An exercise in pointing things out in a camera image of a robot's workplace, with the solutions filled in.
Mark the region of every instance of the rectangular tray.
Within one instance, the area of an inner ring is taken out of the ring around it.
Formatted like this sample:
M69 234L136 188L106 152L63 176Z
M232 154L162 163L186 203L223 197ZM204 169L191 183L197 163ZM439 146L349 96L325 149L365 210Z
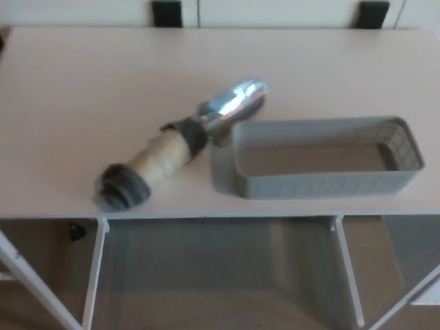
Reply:
M393 194L424 167L397 117L242 122L232 143L237 190L249 199Z

